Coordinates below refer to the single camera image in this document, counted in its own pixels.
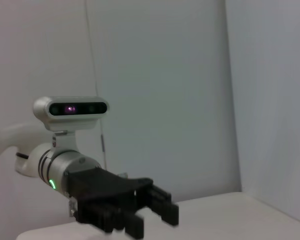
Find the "white table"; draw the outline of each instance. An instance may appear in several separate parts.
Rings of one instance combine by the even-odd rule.
[[[180,224],[171,228],[150,210],[145,240],[300,240],[300,222],[241,192],[179,203]],[[32,230],[17,240],[128,240],[123,232],[104,235],[89,225],[68,223]]]

